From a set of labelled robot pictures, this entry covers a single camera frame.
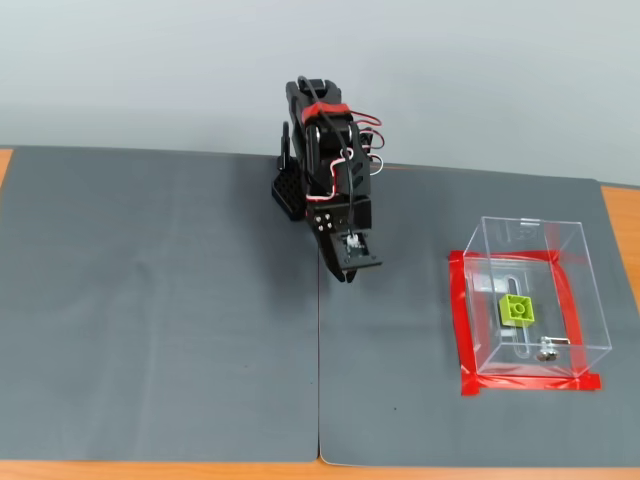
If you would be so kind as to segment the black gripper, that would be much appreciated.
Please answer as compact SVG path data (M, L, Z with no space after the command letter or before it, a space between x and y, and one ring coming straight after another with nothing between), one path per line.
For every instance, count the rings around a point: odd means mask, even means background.
M344 274L331 240L336 231L371 227L371 160L361 148L348 147L347 158L324 158L305 173L307 220L330 273L352 283L357 269Z

